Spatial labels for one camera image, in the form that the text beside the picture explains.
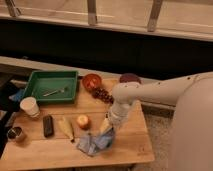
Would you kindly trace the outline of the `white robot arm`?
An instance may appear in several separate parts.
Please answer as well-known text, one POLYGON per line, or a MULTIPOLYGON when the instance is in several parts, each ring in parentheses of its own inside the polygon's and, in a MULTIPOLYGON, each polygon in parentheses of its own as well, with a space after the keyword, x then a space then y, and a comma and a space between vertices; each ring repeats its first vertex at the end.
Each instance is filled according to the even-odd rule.
POLYGON ((213 79, 213 72, 188 75, 149 84, 141 84, 136 78, 119 81, 112 88, 114 102, 101 124, 100 132, 120 126, 127 119, 129 110, 136 100, 175 106, 178 98, 193 84, 203 79, 213 79))

